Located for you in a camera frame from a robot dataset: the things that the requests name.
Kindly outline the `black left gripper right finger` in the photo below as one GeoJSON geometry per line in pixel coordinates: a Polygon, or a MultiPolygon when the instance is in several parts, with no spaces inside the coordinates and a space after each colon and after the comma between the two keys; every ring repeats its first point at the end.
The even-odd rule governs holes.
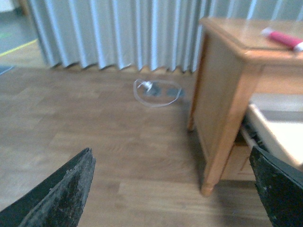
{"type": "Polygon", "coordinates": [[[258,146],[250,165],[256,189],[274,227],[303,225],[303,173],[258,146]]]}

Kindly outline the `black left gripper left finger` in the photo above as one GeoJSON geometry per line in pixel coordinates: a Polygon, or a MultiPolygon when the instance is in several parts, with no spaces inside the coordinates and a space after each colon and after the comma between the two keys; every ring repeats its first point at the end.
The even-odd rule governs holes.
{"type": "Polygon", "coordinates": [[[0,212],[2,227],[76,227],[90,191],[96,159],[85,148],[0,212]]]}

